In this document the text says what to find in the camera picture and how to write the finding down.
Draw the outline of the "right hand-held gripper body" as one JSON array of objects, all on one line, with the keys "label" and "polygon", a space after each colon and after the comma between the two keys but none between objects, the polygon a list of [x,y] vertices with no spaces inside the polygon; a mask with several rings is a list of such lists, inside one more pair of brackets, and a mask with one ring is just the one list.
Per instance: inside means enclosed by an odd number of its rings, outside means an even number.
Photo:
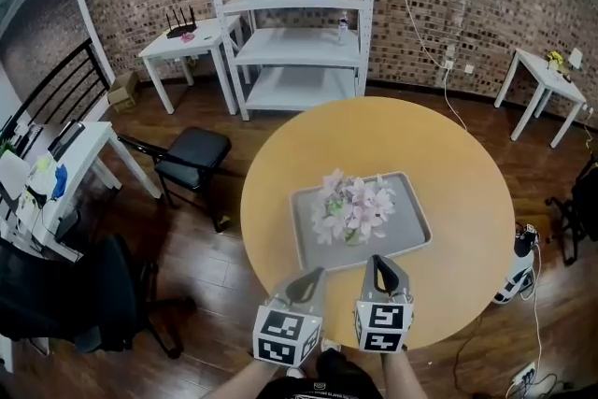
[{"label": "right hand-held gripper body", "polygon": [[397,265],[400,280],[395,295],[379,293],[368,260],[362,295],[356,302],[354,325],[360,351],[401,351],[413,321],[413,296],[407,273]]}]

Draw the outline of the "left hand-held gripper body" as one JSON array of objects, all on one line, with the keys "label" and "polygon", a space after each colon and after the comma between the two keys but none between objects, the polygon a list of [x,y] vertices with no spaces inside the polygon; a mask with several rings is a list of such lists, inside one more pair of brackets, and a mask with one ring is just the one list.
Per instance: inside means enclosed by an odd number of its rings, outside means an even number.
[{"label": "left hand-held gripper body", "polygon": [[279,283],[259,306],[252,332],[255,359],[278,365],[300,365],[317,345],[325,309],[325,270],[311,301],[290,301],[285,293],[291,280],[309,271],[303,270]]}]

